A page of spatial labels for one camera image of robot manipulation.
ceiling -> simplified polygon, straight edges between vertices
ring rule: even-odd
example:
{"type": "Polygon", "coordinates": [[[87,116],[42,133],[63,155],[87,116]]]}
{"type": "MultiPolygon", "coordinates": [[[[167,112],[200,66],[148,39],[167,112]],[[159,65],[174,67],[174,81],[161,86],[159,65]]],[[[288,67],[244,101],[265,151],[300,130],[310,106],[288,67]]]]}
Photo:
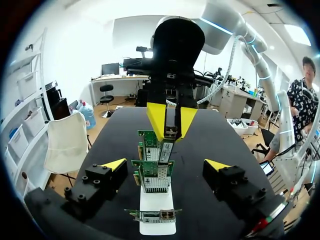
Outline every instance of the ceiling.
{"type": "MultiPolygon", "coordinates": [[[[280,1],[278,1],[278,0],[260,0],[260,1],[238,0],[238,1],[241,2],[242,4],[246,5],[247,7],[251,8],[252,12],[254,12],[254,13],[248,13],[246,15],[252,15],[252,14],[259,15],[263,18],[263,20],[266,23],[268,23],[270,25],[270,27],[282,39],[282,41],[285,43],[285,45],[287,46],[287,48],[291,52],[292,57],[294,58],[294,60],[297,64],[297,67],[300,71],[302,71],[301,66],[302,66],[302,59],[304,56],[314,58],[314,61],[316,63],[319,61],[318,59],[315,58],[315,56],[318,54],[319,51],[315,47],[316,43],[314,41],[312,34],[310,33],[311,32],[310,29],[308,28],[308,26],[304,23],[304,21],[299,16],[294,14],[283,3],[282,4],[280,3],[280,6],[269,6],[272,4],[279,4],[280,1]],[[300,44],[300,43],[293,41],[285,29],[285,26],[284,26],[285,24],[299,26],[299,27],[303,28],[306,33],[310,33],[310,34],[308,34],[308,38],[310,39],[311,46],[303,45],[303,44],[300,44]]],[[[279,56],[283,56],[284,54],[286,54],[283,52],[282,48],[277,49],[275,47],[274,51],[279,56]]],[[[290,69],[290,67],[288,67],[288,69],[286,69],[286,68],[287,67],[285,67],[284,72],[287,71],[286,72],[287,76],[291,80],[293,80],[290,77],[289,72],[291,72],[291,71],[295,72],[295,69],[294,69],[295,66],[292,65],[291,69],[290,69]]]]}
{"type": "MultiPolygon", "coordinates": [[[[58,0],[66,8],[80,13],[102,25],[118,18],[140,15],[179,15],[187,18],[199,18],[206,0],[58,0]]],[[[274,61],[290,80],[301,78],[302,58],[314,57],[314,47],[294,42],[284,24],[306,28],[303,21],[277,0],[225,0],[265,39],[268,49],[265,54],[274,61]]]]}

person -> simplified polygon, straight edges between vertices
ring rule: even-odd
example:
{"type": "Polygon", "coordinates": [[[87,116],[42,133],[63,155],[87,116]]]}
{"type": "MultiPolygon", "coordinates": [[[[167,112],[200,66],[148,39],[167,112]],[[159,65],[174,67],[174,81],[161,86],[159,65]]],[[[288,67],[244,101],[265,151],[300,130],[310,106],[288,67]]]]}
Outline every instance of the person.
{"type": "MultiPolygon", "coordinates": [[[[294,138],[297,146],[303,139],[301,131],[307,134],[313,125],[317,109],[318,97],[313,89],[313,81],[316,76],[316,66],[311,58],[305,56],[302,60],[304,78],[294,80],[287,95],[291,106],[294,138]]],[[[269,144],[270,151],[263,161],[271,161],[280,149],[280,131],[278,131],[269,144]]]]}

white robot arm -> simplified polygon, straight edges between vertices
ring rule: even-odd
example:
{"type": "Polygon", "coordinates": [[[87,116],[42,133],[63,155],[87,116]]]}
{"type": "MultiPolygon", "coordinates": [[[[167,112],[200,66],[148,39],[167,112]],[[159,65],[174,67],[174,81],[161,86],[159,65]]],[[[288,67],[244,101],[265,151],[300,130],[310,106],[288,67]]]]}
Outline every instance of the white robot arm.
{"type": "Polygon", "coordinates": [[[300,190],[303,183],[307,183],[305,181],[309,178],[307,175],[313,172],[311,175],[314,176],[317,162],[303,164],[302,159],[304,158],[301,151],[304,150],[303,154],[305,154],[307,147],[303,146],[298,153],[294,147],[292,148],[295,144],[295,135],[291,106],[286,91],[276,92],[274,76],[271,75],[268,64],[260,55],[268,49],[266,42],[238,12],[219,0],[208,0],[202,16],[196,20],[196,23],[205,34],[205,45],[202,50],[209,54],[221,53],[232,35],[242,41],[241,48],[256,69],[260,84],[267,95],[270,111],[281,111],[279,121],[280,154],[273,162],[281,174],[286,188],[294,195],[300,190]]]}
{"type": "Polygon", "coordinates": [[[241,36],[241,48],[256,69],[267,95],[270,111],[281,111],[279,152],[291,147],[295,143],[295,135],[290,103],[285,91],[276,93],[274,76],[271,75],[268,64],[260,55],[268,49],[265,40],[245,22],[240,13],[219,0],[208,1],[202,16],[196,23],[205,34],[202,50],[210,54],[221,53],[232,35],[241,36]]]}

desk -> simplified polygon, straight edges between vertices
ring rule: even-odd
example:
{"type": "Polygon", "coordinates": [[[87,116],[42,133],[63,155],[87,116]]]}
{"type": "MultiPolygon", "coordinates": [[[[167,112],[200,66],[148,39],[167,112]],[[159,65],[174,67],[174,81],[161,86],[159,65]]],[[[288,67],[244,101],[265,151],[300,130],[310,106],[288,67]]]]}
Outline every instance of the desk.
{"type": "MultiPolygon", "coordinates": [[[[175,109],[167,109],[167,124],[173,124],[175,109]]],[[[202,177],[205,158],[227,165],[238,165],[258,187],[273,195],[266,175],[244,141],[216,111],[199,109],[186,138],[174,145],[172,176],[173,204],[182,209],[176,217],[176,234],[143,236],[139,222],[124,209],[139,209],[140,186],[136,186],[131,166],[139,159],[138,130],[152,130],[144,107],[124,107],[114,112],[87,154],[76,181],[85,169],[126,158],[128,176],[113,201],[106,201],[96,216],[85,223],[114,237],[130,240],[238,240],[244,222],[238,220],[225,202],[219,202],[202,177]]]]}
{"type": "Polygon", "coordinates": [[[252,95],[240,90],[237,87],[223,87],[219,112],[228,119],[251,119],[257,121],[261,115],[264,102],[252,95]],[[245,112],[244,108],[248,105],[252,109],[245,112]]]}
{"type": "Polygon", "coordinates": [[[118,82],[118,81],[138,81],[138,80],[148,80],[148,76],[121,76],[121,75],[113,75],[113,76],[101,76],[97,79],[91,80],[91,98],[92,98],[92,104],[94,106],[97,105],[97,103],[100,102],[100,99],[96,99],[96,94],[94,90],[94,84],[96,83],[109,83],[109,82],[118,82]]]}

black stool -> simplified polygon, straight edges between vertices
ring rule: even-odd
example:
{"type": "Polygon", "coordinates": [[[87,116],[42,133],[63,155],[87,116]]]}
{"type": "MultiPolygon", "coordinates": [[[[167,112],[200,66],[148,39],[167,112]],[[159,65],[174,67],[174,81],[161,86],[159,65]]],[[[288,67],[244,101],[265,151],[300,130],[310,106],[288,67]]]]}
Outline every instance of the black stool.
{"type": "Polygon", "coordinates": [[[114,89],[114,86],[111,84],[103,85],[100,87],[100,92],[104,92],[104,96],[100,98],[100,103],[106,104],[108,107],[107,111],[105,111],[101,115],[101,117],[103,117],[103,118],[109,118],[114,113],[114,110],[110,110],[109,103],[111,101],[113,101],[115,98],[114,98],[114,96],[106,95],[106,92],[112,91],[113,89],[114,89]]]}

